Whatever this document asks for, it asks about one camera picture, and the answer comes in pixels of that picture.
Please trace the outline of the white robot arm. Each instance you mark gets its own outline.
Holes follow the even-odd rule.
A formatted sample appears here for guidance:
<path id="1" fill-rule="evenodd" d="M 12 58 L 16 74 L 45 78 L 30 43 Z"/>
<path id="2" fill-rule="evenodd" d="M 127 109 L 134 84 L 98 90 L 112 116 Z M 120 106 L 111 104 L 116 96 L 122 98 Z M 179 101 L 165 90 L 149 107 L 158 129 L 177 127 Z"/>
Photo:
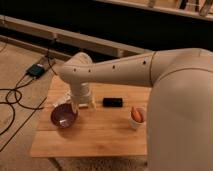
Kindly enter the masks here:
<path id="1" fill-rule="evenodd" d="M 91 101 L 93 82 L 149 87 L 148 171 L 213 171 L 213 52 L 175 49 L 100 63 L 80 52 L 59 76 L 73 107 Z"/>

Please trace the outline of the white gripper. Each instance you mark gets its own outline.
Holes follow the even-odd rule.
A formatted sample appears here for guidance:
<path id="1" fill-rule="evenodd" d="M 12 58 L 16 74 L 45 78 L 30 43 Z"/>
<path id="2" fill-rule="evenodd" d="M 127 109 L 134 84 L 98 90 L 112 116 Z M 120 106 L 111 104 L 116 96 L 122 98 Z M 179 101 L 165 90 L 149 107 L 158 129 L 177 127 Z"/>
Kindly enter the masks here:
<path id="1" fill-rule="evenodd" d="M 71 104 L 77 107 L 79 104 L 89 104 L 92 101 L 92 91 L 88 83 L 72 84 L 71 90 Z"/>

